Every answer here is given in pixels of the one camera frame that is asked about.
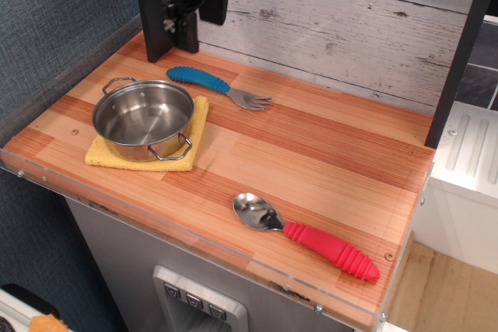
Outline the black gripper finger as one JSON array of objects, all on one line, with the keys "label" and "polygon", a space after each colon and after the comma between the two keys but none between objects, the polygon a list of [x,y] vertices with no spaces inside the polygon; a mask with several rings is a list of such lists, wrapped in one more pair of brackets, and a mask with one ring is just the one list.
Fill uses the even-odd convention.
[{"label": "black gripper finger", "polygon": [[199,8],[202,21],[222,26],[226,20],[228,0],[205,0]]},{"label": "black gripper finger", "polygon": [[174,32],[171,33],[173,47],[195,54],[199,50],[198,18],[196,11],[181,13],[174,17]]}]

